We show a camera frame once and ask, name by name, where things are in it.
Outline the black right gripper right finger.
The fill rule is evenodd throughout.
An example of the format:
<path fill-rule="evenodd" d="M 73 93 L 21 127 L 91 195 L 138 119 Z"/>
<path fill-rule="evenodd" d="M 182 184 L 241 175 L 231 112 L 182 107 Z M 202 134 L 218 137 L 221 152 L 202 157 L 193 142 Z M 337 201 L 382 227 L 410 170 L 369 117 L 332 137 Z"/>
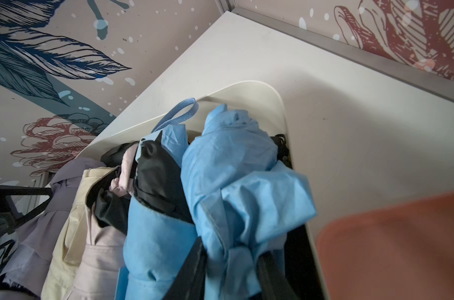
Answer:
<path fill-rule="evenodd" d="M 292 286 L 297 271 L 287 267 L 283 272 L 272 252 L 259 257 L 256 275 L 261 286 L 262 300 L 299 300 L 296 289 Z"/>

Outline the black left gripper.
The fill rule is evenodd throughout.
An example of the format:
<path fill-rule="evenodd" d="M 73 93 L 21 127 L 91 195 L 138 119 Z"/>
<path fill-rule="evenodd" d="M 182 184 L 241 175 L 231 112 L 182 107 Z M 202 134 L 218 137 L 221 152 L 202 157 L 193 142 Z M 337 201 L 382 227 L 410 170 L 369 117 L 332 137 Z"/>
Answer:
<path fill-rule="evenodd" d="M 0 277 L 18 247 L 17 230 L 43 213 L 52 197 L 49 187 L 0 185 Z"/>

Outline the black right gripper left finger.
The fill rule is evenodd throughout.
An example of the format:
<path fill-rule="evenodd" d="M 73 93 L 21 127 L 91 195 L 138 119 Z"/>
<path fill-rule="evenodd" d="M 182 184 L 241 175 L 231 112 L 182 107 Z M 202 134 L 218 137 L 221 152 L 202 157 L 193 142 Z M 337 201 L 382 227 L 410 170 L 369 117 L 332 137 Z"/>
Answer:
<path fill-rule="evenodd" d="M 207 251 L 198 237 L 163 300 L 203 300 L 207 262 Z"/>

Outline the cream plastic storage box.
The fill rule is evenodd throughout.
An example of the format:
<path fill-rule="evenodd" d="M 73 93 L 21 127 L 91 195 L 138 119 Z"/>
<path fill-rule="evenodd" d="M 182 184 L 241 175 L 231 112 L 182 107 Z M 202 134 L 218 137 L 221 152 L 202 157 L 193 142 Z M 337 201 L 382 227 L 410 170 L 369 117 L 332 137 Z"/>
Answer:
<path fill-rule="evenodd" d="M 208 113 L 215 107 L 226 104 L 234 110 L 247 110 L 249 115 L 259 122 L 259 127 L 271 136 L 288 134 L 283 100 L 277 90 L 265 82 L 237 82 L 203 96 L 196 102 L 199 105 L 197 113 L 184 122 L 189 131 L 203 130 Z M 108 137 L 97 137 L 78 156 L 99 160 L 114 146 L 140 140 L 153 130 L 166 114 L 167 111 L 164 110 Z M 306 234 L 300 237 L 291 234 L 287 238 L 286 254 L 295 255 L 294 262 L 301 264 L 300 267 L 295 267 L 288 273 L 288 281 L 294 285 L 294 291 L 299 292 L 299 298 L 302 300 L 328 300 L 329 294 L 325 287 L 309 224 L 304 225 L 304 231 Z"/>

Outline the light blue umbrella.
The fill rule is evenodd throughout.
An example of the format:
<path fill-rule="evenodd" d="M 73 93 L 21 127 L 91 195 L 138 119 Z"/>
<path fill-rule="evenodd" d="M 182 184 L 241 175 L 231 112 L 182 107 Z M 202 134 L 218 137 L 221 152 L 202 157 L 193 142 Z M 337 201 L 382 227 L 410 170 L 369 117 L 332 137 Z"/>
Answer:
<path fill-rule="evenodd" d="M 208 254 L 204 297 L 246 300 L 261 291 L 256 265 L 271 253 L 285 269 L 288 233 L 313 218 L 308 178 L 245 110 L 222 104 L 182 158 L 181 182 Z"/>
<path fill-rule="evenodd" d="M 184 122 L 197 110 L 193 98 L 180 102 L 139 141 L 117 300 L 163 299 L 197 238 L 180 179 Z"/>

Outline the beige umbrella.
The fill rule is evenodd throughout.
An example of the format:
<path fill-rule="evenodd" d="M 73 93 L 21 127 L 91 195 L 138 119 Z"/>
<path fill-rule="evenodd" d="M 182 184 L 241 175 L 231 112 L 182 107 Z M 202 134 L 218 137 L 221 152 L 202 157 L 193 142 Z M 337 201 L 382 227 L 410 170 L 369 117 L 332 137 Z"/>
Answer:
<path fill-rule="evenodd" d="M 53 259 L 41 292 L 43 300 L 65 300 L 64 296 L 73 285 L 86 242 L 86 225 L 83 222 L 86 191 L 92 184 L 88 178 L 89 170 L 94 169 L 84 171 L 73 207 L 54 247 Z"/>

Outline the pink umbrella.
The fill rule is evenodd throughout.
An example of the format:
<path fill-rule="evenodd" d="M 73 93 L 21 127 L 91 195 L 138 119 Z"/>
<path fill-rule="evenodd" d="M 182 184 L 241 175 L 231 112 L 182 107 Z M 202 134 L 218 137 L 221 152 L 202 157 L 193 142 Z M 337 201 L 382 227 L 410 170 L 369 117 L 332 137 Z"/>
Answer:
<path fill-rule="evenodd" d="M 66 300 L 113 300 L 133 194 L 134 157 L 139 144 L 128 145 L 116 167 L 91 169 L 85 196 L 86 242 Z"/>

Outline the black umbrella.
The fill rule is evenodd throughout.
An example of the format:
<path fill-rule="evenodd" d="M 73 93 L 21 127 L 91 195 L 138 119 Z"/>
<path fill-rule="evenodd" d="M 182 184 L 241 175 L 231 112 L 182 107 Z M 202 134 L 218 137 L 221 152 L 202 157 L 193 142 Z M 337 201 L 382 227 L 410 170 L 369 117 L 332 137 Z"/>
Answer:
<path fill-rule="evenodd" d="M 271 139 L 278 147 L 278 159 L 287 167 L 292 167 L 286 136 L 277 134 Z M 109 149 L 101 156 L 101 162 L 107 167 L 120 166 L 125 152 L 136 144 L 137 141 L 124 143 Z M 109 191 L 99 192 L 98 207 L 94 209 L 94 216 L 99 220 L 100 227 L 113 226 L 126 235 L 129 202 L 129 195 L 118 196 Z M 299 299 L 325 300 L 305 225 L 288 233 L 285 251 L 286 278 Z"/>

